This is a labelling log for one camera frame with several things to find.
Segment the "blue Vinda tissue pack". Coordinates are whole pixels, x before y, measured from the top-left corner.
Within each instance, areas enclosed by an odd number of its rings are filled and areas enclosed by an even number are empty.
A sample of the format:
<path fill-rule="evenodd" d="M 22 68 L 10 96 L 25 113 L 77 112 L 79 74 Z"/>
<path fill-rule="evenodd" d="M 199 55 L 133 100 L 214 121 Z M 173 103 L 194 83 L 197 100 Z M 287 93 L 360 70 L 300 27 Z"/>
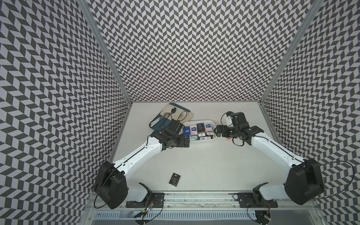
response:
<path fill-rule="evenodd" d="M 187 126 L 187 127 L 184 127 L 184 128 L 183 128 L 183 134 L 184 134 L 185 136 L 190 136 L 190 135 L 191 135 L 190 126 Z"/>

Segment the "white storage box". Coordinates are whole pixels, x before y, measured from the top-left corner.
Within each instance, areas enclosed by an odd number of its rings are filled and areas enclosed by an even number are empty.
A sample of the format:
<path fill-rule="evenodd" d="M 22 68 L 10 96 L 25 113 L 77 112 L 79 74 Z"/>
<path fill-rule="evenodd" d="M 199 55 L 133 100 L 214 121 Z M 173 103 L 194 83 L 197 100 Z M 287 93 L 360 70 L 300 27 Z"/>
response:
<path fill-rule="evenodd" d="M 181 134 L 190 137 L 193 143 L 214 141 L 217 136 L 214 133 L 215 123 L 210 120 L 188 121 L 184 123 Z"/>

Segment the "teal tissue pack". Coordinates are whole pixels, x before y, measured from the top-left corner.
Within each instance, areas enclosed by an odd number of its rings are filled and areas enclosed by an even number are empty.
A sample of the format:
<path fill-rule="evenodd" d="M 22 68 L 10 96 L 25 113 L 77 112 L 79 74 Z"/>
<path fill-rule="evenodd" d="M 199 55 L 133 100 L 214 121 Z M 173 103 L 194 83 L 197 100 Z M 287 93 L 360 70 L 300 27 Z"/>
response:
<path fill-rule="evenodd" d="M 199 139 L 198 136 L 190 136 L 190 141 L 197 141 Z"/>

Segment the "pink blue tissue pack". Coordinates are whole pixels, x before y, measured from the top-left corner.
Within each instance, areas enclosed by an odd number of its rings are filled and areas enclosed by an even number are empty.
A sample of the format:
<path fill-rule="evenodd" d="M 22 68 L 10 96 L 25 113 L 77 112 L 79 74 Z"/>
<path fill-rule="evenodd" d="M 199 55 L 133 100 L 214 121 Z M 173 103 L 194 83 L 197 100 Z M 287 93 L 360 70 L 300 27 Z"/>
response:
<path fill-rule="evenodd" d="M 211 123 L 205 123 L 204 128 L 205 128 L 205 132 L 212 132 L 213 131 Z"/>

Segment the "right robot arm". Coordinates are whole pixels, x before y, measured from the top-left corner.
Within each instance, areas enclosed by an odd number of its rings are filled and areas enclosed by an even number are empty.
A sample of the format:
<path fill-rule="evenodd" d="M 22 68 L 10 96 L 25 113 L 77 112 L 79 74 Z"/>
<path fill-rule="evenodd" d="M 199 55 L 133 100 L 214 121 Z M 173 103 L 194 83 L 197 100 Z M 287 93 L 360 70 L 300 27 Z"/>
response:
<path fill-rule="evenodd" d="M 253 188 L 252 198 L 255 205 L 265 205 L 274 199 L 292 200 L 298 205 L 303 205 L 324 192 L 320 164 L 314 159 L 306 160 L 290 152 L 258 126 L 218 125 L 214 132 L 218 137 L 239 138 L 244 143 L 257 148 L 287 173 L 285 183 L 265 182 Z"/>

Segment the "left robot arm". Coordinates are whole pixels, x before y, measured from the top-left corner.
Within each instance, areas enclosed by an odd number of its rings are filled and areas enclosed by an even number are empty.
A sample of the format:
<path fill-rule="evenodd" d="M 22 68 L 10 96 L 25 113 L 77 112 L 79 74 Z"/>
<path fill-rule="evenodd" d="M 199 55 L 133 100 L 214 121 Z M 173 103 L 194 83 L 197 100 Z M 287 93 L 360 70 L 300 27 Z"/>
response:
<path fill-rule="evenodd" d="M 110 209 L 115 209 L 124 201 L 145 204 L 152 191 L 143 183 L 128 185 L 128 180 L 145 162 L 168 148 L 188 148 L 190 137 L 184 134 L 167 135 L 154 132 L 146 141 L 129 155 L 113 163 L 106 161 L 99 168 L 93 191 Z"/>

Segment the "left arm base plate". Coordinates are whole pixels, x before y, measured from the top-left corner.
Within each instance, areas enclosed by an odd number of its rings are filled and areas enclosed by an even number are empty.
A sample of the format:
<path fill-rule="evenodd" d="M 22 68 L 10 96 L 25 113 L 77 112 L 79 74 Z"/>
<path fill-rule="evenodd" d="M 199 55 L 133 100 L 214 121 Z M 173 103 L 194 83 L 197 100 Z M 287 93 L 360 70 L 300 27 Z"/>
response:
<path fill-rule="evenodd" d="M 155 208 L 164 206 L 165 193 L 154 192 L 144 183 L 140 182 L 136 186 L 128 188 L 126 208 L 146 208 L 154 202 Z"/>

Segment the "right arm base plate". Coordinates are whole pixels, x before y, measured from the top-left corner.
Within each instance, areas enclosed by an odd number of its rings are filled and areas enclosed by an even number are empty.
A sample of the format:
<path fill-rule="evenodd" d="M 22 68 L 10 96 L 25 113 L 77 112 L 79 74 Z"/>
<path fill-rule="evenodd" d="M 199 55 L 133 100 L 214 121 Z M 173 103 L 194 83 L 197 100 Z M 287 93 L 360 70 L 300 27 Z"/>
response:
<path fill-rule="evenodd" d="M 239 202 L 241 208 L 278 208 L 276 200 L 265 200 L 253 192 L 235 193 L 233 198 Z"/>

